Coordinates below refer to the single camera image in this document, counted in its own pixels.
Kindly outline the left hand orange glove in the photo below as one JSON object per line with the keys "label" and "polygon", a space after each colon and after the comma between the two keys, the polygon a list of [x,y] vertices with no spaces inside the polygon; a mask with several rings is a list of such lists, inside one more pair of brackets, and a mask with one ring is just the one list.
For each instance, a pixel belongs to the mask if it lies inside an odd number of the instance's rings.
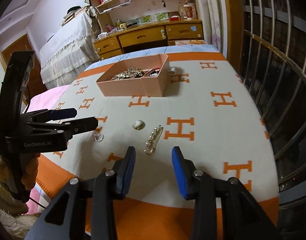
{"label": "left hand orange glove", "polygon": [[[40,153],[35,153],[33,157],[28,161],[23,172],[21,182],[25,186],[26,190],[32,190],[36,183],[36,177],[38,172],[38,159],[41,156]],[[0,159],[0,182],[7,183],[7,180],[11,177],[10,169],[7,164]]]}

